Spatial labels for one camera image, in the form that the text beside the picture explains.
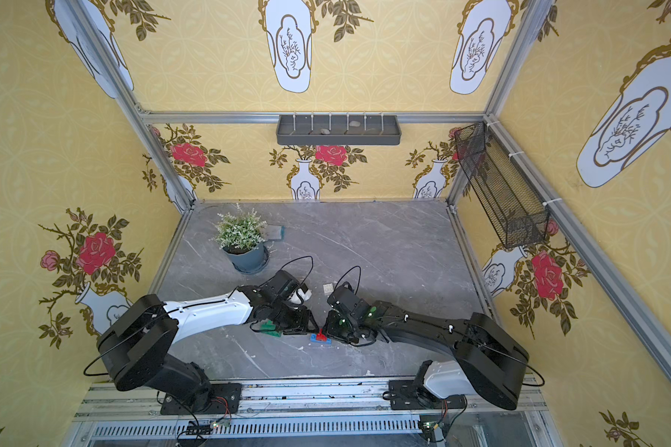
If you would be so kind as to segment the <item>long green lego brick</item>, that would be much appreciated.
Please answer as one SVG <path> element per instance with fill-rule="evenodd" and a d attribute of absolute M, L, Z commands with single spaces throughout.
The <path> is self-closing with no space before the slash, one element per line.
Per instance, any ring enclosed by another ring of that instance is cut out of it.
<path fill-rule="evenodd" d="M 258 328 L 259 333 L 264 333 L 264 335 L 270 335 L 274 337 L 281 337 L 283 335 L 282 331 L 279 331 L 276 325 L 270 321 L 263 322 Z"/>

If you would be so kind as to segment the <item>long blue lego brick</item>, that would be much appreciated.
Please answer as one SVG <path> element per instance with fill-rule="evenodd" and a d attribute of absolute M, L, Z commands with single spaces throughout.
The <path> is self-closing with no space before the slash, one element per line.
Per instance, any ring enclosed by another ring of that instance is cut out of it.
<path fill-rule="evenodd" d="M 332 344 L 332 340 L 331 340 L 330 338 L 328 338 L 328 341 L 327 341 L 326 343 L 318 342 L 318 341 L 316 340 L 316 335 L 311 335 L 311 342 L 314 342 L 314 343 L 320 343 L 320 344 L 326 344 L 326 345 L 331 345 L 331 344 Z"/>

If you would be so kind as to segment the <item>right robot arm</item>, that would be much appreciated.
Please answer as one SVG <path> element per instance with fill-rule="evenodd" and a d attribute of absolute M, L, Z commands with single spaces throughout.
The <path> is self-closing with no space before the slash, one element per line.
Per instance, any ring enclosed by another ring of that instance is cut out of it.
<path fill-rule="evenodd" d="M 333 340 L 362 348 L 382 338 L 451 357 L 451 362 L 421 365 L 421 388 L 432 396 L 455 395 L 464 376 L 490 404 L 517 408 L 529 353 L 489 316 L 475 312 L 470 318 L 436 318 L 389 302 L 369 304 L 348 283 L 335 288 L 327 303 L 331 311 L 324 333 Z"/>

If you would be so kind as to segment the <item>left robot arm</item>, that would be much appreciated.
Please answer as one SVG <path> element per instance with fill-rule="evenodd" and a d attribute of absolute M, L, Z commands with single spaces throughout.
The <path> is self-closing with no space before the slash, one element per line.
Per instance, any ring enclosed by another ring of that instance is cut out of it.
<path fill-rule="evenodd" d="M 165 394 L 164 415 L 235 409 L 240 388 L 215 386 L 205 370 L 171 355 L 171 346 L 199 333 L 268 320 L 281 335 L 314 335 L 320 327 L 306 303 L 304 281 L 280 270 L 261 285 L 192 301 L 140 298 L 98 342 L 98 361 L 119 391 L 150 387 Z"/>

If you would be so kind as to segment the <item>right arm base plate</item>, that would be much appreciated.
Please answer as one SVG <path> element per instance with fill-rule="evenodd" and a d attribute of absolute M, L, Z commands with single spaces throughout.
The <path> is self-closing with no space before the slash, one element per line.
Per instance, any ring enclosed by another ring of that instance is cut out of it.
<path fill-rule="evenodd" d="M 466 407 L 464 395 L 452 395 L 438 398 L 426 389 L 420 379 L 391 380 L 381 398 L 390 403 L 392 410 L 445 410 Z"/>

